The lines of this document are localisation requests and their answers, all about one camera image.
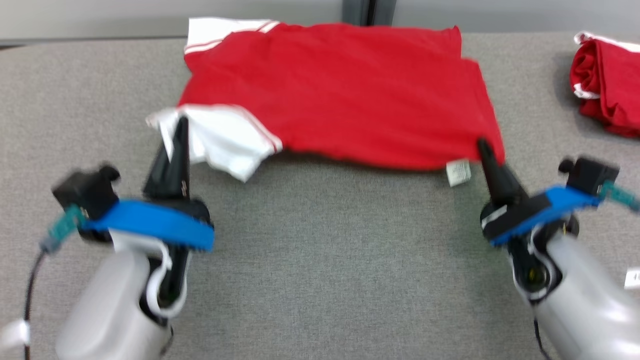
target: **teal cable connector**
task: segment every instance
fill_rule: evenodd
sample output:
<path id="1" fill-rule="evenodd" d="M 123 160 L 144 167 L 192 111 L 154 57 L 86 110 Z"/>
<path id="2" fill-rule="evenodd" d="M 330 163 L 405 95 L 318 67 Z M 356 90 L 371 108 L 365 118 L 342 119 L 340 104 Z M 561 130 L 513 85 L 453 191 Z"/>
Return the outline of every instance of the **teal cable connector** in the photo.
<path id="1" fill-rule="evenodd" d="M 611 181 L 605 181 L 600 189 L 601 199 L 611 199 L 623 204 L 634 212 L 640 212 L 640 202 L 636 200 L 636 195 L 622 188 L 617 187 Z"/>
<path id="2" fill-rule="evenodd" d="M 82 209 L 71 205 L 65 209 L 65 213 L 56 221 L 47 232 L 47 237 L 40 242 L 40 248 L 47 254 L 53 254 L 60 248 L 65 239 L 86 221 Z"/>

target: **folded red garment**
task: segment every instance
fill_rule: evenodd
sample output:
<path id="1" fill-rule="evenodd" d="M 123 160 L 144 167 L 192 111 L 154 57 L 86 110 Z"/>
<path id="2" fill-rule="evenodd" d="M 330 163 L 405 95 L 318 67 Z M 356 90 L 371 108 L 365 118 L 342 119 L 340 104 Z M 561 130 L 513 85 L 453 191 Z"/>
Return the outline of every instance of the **folded red garment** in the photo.
<path id="1" fill-rule="evenodd" d="M 206 123 L 200 143 L 211 149 L 195 154 L 200 161 L 244 180 L 282 149 L 434 170 L 479 160 L 480 137 L 504 161 L 480 68 L 460 58 L 458 28 L 230 21 L 191 19 L 192 77 L 178 108 L 151 119 L 171 127 L 186 113 L 196 128 Z"/>
<path id="2" fill-rule="evenodd" d="M 570 79 L 580 113 L 622 136 L 640 136 L 640 45 L 582 32 Z"/>

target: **gray tablecloth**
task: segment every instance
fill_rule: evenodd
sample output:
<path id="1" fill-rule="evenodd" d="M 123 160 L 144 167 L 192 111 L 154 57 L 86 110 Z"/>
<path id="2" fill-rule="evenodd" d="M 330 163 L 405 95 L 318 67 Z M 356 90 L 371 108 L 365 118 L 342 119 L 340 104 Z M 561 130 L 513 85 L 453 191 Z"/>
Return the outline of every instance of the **gray tablecloth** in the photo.
<path id="1" fill-rule="evenodd" d="M 577 114 L 572 35 L 466 34 L 464 55 L 481 64 L 508 161 L 531 191 L 562 182 L 558 163 L 580 153 L 620 164 L 619 184 L 640 190 L 637 140 Z M 108 160 L 122 173 L 119 194 L 140 194 L 160 142 L 144 119 L 179 99 L 189 78 L 183 45 L 0 52 L 0 324 L 22 315 L 36 242 L 60 212 L 56 181 Z M 246 184 L 192 167 L 216 243 L 191 265 L 166 358 L 541 359 L 506 258 L 481 235 L 488 194 L 480 167 L 472 171 L 449 188 L 443 172 L 310 156 L 275 156 Z M 622 285 L 627 267 L 640 265 L 637 218 L 614 205 L 579 218 L 582 241 Z M 75 236 L 45 262 L 33 359 L 55 358 L 56 332 L 109 251 Z"/>

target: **blue tape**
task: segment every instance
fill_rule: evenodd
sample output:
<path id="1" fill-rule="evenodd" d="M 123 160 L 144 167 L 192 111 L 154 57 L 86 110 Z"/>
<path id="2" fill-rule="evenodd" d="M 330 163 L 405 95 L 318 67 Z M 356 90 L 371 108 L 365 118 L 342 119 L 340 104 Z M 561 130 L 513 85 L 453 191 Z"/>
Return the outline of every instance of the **blue tape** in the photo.
<path id="1" fill-rule="evenodd" d="M 213 249 L 214 231 L 211 225 L 180 211 L 139 200 L 120 200 L 100 220 L 85 222 L 83 229 L 115 229 L 153 236 L 169 244 L 185 245 L 196 250 L 210 252 Z"/>
<path id="2" fill-rule="evenodd" d="M 531 231 L 538 224 L 548 224 L 554 222 L 574 212 L 575 210 L 588 206 L 598 207 L 601 199 L 583 193 L 573 188 L 563 188 L 555 186 L 545 191 L 551 206 L 521 222 L 516 227 L 502 233 L 491 240 L 492 246 L 499 246 L 514 236 L 521 236 Z"/>

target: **red cloth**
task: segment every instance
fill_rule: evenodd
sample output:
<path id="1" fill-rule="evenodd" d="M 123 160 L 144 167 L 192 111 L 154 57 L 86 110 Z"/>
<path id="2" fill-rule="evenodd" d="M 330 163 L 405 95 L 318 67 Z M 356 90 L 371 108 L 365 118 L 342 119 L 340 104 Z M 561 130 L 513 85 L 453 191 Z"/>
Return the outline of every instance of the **red cloth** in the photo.
<path id="1" fill-rule="evenodd" d="M 178 105 L 240 105 L 284 149 L 335 160 L 433 170 L 478 161 L 483 136 L 503 162 L 480 68 L 460 54 L 458 28 L 278 24 L 233 32 L 186 53 L 193 75 Z"/>
<path id="2" fill-rule="evenodd" d="M 582 43 L 575 54 L 570 79 L 575 88 L 595 99 L 583 99 L 580 113 L 599 120 L 605 129 L 622 136 L 640 136 L 640 47 L 594 35 L 577 35 Z"/>

